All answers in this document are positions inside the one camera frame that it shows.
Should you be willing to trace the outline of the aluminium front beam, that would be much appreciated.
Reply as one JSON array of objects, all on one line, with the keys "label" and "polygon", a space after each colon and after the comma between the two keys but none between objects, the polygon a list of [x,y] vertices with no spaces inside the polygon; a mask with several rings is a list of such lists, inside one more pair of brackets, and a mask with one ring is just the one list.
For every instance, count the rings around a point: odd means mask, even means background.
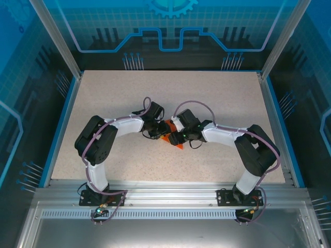
[{"label": "aluminium front beam", "polygon": [[[77,188],[81,180],[52,180],[46,188],[38,188],[32,205],[44,208],[77,208]],[[216,191],[231,189],[232,182],[109,182],[112,190],[127,190],[125,208],[212,208],[217,207]],[[296,209],[311,204],[308,190],[287,183],[267,183],[265,204],[268,209]]]}]

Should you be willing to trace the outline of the blue side trim strip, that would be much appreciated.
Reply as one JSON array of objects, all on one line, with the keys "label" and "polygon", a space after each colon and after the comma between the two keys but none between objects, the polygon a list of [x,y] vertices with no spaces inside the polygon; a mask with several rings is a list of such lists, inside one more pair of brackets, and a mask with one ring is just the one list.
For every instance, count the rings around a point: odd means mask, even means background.
[{"label": "blue side trim strip", "polygon": [[47,188],[50,180],[51,180],[51,176],[54,170],[54,166],[56,164],[56,160],[59,154],[59,150],[64,138],[64,134],[68,125],[68,121],[72,112],[72,108],[81,84],[81,80],[82,79],[73,79],[69,90],[68,90],[68,94],[67,97],[65,99],[65,103],[57,124],[57,128],[55,130],[55,134],[53,137],[53,141],[50,147],[50,151],[49,154],[47,156],[47,160],[41,175],[41,179],[39,181],[39,187],[40,188]]},{"label": "blue side trim strip", "polygon": [[275,142],[281,153],[282,170],[288,169],[290,171],[292,182],[295,187],[305,188],[306,185],[304,183],[271,80],[267,78],[262,85],[266,90],[266,98],[270,101],[270,107],[267,107],[267,111]]}]

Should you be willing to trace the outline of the steel tray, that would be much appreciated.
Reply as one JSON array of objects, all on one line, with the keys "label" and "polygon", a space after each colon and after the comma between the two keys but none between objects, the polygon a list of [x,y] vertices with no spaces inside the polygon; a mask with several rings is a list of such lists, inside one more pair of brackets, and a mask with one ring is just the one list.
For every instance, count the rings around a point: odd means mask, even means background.
[{"label": "steel tray", "polygon": [[42,219],[32,208],[15,248],[331,248],[312,209],[266,209],[252,223],[234,220]]}]

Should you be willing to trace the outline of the aluminium side rail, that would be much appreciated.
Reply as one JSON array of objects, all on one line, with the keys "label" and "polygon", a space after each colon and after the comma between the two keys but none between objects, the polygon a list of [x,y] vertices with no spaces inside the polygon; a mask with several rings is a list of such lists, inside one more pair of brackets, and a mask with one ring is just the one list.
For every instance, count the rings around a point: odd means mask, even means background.
[{"label": "aluminium side rail", "polygon": [[[264,81],[261,79],[261,73],[258,72],[257,77],[258,77],[258,81],[259,81],[259,84],[260,84],[263,100],[264,100],[266,111],[267,111],[267,107],[270,107],[270,101],[269,101],[268,98],[266,98],[267,94],[266,94],[265,87],[262,85],[264,83]],[[296,188],[293,185],[292,176],[291,176],[290,171],[288,169],[286,169],[284,171],[282,170],[282,167],[281,167],[281,154],[280,154],[280,166],[277,168],[277,170],[282,172],[282,175],[284,176],[286,186]]]}]

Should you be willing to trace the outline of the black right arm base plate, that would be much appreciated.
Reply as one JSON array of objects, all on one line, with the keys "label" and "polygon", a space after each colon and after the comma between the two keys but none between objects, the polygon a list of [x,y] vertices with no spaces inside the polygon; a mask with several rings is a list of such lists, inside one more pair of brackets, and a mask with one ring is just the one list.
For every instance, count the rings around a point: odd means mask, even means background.
[{"label": "black right arm base plate", "polygon": [[252,190],[248,195],[240,191],[222,188],[216,191],[216,200],[219,207],[254,207],[264,206],[262,192]]}]

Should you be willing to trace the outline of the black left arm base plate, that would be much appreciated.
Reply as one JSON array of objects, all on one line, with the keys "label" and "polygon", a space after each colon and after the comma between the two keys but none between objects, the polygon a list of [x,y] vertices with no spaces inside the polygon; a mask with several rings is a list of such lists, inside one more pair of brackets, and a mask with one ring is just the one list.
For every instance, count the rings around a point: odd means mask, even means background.
[{"label": "black left arm base plate", "polygon": [[80,193],[79,206],[97,207],[102,204],[107,204],[109,207],[116,207],[121,200],[123,201],[120,206],[123,206],[125,203],[123,197],[123,193],[118,195],[104,195],[90,189],[86,189]]}]

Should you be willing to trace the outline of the aluminium frame post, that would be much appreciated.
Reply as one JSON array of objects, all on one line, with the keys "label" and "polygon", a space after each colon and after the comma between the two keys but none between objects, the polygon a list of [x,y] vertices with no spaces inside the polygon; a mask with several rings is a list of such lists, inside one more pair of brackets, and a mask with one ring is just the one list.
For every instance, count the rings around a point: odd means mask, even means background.
[{"label": "aluminium frame post", "polygon": [[55,21],[53,20],[43,0],[29,0],[29,2],[34,8],[37,16],[40,18],[49,36],[54,42],[56,48],[60,52],[70,72],[77,80],[80,80],[82,77],[80,68],[78,67],[69,47],[66,44],[64,37],[62,36],[60,30],[58,29]]},{"label": "aluminium frame post", "polygon": [[285,48],[287,42],[292,37],[298,23],[300,22],[302,16],[306,12],[310,3],[311,3],[311,0],[298,0],[286,25],[284,26],[275,46],[273,47],[271,53],[269,54],[264,66],[261,70],[261,79],[263,81],[266,81],[272,68],[276,64],[283,49]]}]

